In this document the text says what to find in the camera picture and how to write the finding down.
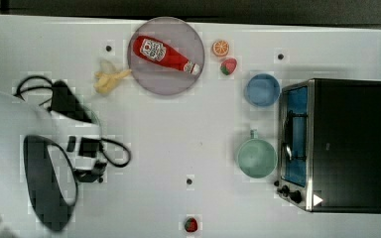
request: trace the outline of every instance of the black oven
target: black oven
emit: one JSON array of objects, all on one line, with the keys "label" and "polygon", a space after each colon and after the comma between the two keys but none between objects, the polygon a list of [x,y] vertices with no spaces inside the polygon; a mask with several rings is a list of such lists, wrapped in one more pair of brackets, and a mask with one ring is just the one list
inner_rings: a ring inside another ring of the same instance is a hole
[{"label": "black oven", "polygon": [[312,212],[381,213],[381,81],[310,79],[280,98],[279,195]]}]

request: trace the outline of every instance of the pink plate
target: pink plate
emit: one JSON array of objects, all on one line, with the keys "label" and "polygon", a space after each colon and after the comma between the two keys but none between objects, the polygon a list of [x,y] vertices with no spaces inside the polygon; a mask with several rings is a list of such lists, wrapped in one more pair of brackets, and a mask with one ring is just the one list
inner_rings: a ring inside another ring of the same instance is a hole
[{"label": "pink plate", "polygon": [[[137,57],[132,46],[139,35],[156,38],[175,48],[190,61],[199,64],[199,74],[191,75]],[[205,61],[203,43],[197,32],[186,22],[171,17],[155,18],[142,25],[129,42],[127,57],[132,75],[141,86],[153,93],[167,96],[192,87],[202,73]]]}]

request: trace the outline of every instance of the mug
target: mug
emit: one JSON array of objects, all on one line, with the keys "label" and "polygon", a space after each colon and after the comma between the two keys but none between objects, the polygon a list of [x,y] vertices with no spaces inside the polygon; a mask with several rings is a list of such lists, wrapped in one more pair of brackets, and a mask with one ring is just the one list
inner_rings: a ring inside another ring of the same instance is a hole
[{"label": "mug", "polygon": [[250,131],[251,139],[244,142],[237,153],[236,163],[249,177],[258,179],[269,175],[277,165],[274,147],[258,139],[256,129]]}]

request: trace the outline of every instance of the ketchup bottle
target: ketchup bottle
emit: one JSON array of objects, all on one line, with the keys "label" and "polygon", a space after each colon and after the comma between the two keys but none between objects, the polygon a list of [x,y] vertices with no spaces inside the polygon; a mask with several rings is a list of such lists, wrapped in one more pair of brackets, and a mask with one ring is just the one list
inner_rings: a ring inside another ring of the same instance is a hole
[{"label": "ketchup bottle", "polygon": [[185,71],[193,75],[199,73],[198,64],[179,54],[169,45],[147,36],[139,36],[133,47],[135,55],[155,64]]}]

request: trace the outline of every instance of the ketchup label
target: ketchup label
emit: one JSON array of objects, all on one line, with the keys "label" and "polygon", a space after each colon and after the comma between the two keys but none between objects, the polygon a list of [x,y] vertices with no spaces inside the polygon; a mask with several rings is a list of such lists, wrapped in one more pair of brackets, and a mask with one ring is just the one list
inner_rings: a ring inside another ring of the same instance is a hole
[{"label": "ketchup label", "polygon": [[140,52],[150,60],[161,61],[166,55],[166,47],[159,42],[145,39]]},{"label": "ketchup label", "polygon": [[191,73],[191,70],[193,69],[194,63],[191,61],[188,61],[187,64],[184,66],[184,71]]}]

